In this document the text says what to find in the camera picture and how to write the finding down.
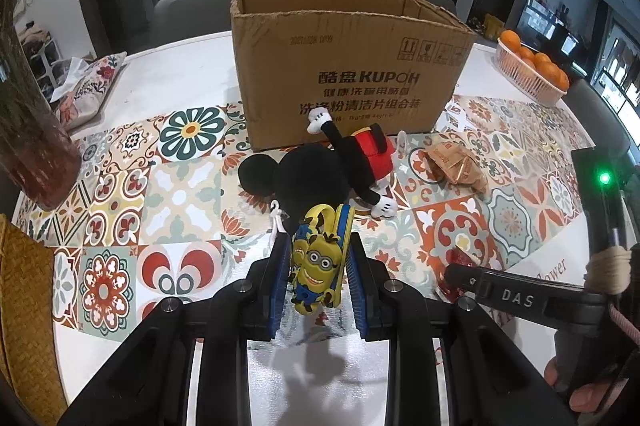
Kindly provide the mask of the yellow minion toy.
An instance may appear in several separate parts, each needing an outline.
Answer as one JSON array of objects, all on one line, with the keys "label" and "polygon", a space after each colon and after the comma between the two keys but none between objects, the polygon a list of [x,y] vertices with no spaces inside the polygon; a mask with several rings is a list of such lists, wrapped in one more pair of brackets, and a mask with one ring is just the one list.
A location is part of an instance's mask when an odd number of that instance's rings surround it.
[{"label": "yellow minion toy", "polygon": [[337,308],[342,301],[352,221],[355,209],[349,204],[333,208],[315,205],[300,221],[293,237],[292,304],[303,315],[320,307]]}]

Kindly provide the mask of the Mickey Mouse plush toy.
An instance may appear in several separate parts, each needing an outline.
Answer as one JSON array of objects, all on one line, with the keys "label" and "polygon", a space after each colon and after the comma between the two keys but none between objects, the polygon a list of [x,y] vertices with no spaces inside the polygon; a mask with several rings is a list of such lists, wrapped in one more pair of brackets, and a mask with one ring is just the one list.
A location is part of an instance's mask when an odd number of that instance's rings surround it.
[{"label": "Mickey Mouse plush toy", "polygon": [[246,158],[238,171],[242,189],[277,201],[289,232],[297,230],[312,207],[325,204],[335,209],[352,194],[373,218],[396,216],[396,201],[374,189],[394,170],[396,155],[380,125],[373,123],[344,135],[324,107],[314,108],[308,119],[307,132],[326,138],[329,144],[303,144],[279,160],[267,154]]}]

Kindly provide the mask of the woven wicker basket box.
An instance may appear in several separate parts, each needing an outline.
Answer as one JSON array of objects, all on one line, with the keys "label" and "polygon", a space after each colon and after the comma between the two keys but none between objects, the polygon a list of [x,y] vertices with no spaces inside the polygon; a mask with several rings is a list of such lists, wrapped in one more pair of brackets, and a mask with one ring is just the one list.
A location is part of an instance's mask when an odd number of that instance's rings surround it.
[{"label": "woven wicker basket box", "polygon": [[39,425],[67,409],[52,320],[53,256],[1,218],[1,373]]}]

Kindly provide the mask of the small red candy wrapper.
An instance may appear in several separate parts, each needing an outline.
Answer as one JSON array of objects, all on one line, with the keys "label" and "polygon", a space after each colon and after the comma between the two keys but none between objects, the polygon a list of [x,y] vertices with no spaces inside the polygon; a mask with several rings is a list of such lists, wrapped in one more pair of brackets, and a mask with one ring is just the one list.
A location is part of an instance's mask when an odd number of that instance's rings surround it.
[{"label": "small red candy wrapper", "polygon": [[472,293],[472,270],[476,267],[477,262],[458,246],[449,248],[437,278],[440,298],[454,303],[466,293]]}]

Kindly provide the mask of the patterned tile table runner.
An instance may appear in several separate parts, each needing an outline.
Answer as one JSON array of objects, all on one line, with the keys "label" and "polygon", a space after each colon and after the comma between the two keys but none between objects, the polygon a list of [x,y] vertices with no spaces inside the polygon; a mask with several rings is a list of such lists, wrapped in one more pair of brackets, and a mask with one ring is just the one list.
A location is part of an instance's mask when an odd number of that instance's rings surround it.
[{"label": "patterned tile table runner", "polygon": [[[485,195],[450,184],[426,149],[470,151]],[[431,298],[445,253],[514,267],[582,211],[570,154],[590,143],[565,109],[455,96],[436,133],[413,133],[380,191],[396,216],[355,209],[366,253]],[[191,302],[244,276],[269,253],[270,202],[242,189],[250,157],[240,104],[184,108],[78,141],[79,178],[58,207],[21,198],[14,223],[52,250],[52,315],[72,330],[124,339],[167,296]]]}]

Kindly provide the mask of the brown crinkled snack wrapper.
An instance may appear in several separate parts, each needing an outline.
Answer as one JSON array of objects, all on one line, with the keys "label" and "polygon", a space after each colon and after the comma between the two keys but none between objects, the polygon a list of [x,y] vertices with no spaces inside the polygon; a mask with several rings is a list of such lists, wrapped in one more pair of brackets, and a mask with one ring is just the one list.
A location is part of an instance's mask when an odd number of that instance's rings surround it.
[{"label": "brown crinkled snack wrapper", "polygon": [[465,146],[440,142],[427,147],[426,153],[450,184],[470,187],[482,195],[488,192],[487,177]]}]

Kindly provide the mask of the glass vase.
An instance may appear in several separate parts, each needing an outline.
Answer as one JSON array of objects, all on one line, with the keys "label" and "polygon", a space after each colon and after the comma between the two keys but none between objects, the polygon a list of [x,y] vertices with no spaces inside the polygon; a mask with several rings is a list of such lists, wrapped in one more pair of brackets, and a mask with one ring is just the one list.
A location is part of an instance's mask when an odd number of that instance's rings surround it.
[{"label": "glass vase", "polygon": [[81,165],[78,147],[38,88],[12,28],[1,29],[1,167],[43,210],[65,201]]}]

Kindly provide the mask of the white fruit basket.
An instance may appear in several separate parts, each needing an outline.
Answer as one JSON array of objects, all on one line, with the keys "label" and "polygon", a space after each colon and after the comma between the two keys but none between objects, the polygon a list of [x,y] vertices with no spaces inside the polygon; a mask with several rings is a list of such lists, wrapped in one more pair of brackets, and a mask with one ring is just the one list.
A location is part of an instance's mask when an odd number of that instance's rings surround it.
[{"label": "white fruit basket", "polygon": [[566,94],[521,60],[518,54],[512,52],[501,41],[498,41],[496,48],[495,64],[513,86],[544,107],[554,107]]}]

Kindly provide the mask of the orange fruits pile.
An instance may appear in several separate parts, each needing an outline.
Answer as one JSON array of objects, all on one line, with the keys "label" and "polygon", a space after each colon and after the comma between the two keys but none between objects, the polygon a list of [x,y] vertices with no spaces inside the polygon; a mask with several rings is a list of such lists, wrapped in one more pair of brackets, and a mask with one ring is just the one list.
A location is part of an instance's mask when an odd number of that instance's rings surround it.
[{"label": "orange fruits pile", "polygon": [[520,36],[513,30],[502,30],[499,40],[526,65],[533,67],[544,79],[564,92],[568,90],[570,80],[568,80],[567,74],[556,66],[547,54],[535,53],[527,46],[522,45]]}]

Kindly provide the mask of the floral fabric tissue pouch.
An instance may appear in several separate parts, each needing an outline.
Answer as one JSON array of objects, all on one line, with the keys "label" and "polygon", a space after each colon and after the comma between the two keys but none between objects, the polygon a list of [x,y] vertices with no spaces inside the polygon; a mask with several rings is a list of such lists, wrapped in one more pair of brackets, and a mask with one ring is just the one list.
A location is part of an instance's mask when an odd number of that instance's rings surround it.
[{"label": "floral fabric tissue pouch", "polygon": [[73,57],[64,81],[52,93],[54,115],[70,132],[98,115],[108,92],[122,70],[126,52],[108,54],[91,63]]}]

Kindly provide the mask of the brown cardboard box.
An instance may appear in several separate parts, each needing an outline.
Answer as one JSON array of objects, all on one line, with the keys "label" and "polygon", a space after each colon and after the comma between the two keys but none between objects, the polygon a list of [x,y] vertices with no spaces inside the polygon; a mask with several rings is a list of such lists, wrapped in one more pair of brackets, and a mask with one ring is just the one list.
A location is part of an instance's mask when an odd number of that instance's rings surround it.
[{"label": "brown cardboard box", "polygon": [[475,40],[425,0],[231,0],[236,75],[256,151],[312,141],[310,112],[342,133],[434,128]]}]

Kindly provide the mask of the white shoe rack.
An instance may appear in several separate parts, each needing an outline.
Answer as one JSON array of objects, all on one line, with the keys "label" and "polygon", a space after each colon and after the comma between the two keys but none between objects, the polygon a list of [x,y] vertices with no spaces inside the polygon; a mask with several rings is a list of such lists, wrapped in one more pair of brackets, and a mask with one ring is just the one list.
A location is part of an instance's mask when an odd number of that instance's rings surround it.
[{"label": "white shoe rack", "polygon": [[63,74],[68,71],[67,60],[62,59],[60,49],[50,34],[25,41],[23,50],[38,88],[50,102],[54,90],[62,84]]}]

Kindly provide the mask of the grey chair back left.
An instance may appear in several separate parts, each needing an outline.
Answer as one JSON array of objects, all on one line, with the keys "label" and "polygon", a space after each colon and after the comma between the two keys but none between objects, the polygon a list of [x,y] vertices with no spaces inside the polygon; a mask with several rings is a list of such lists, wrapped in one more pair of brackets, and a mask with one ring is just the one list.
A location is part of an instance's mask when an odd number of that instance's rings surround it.
[{"label": "grey chair back left", "polygon": [[160,0],[154,8],[153,46],[231,29],[231,0]]}]

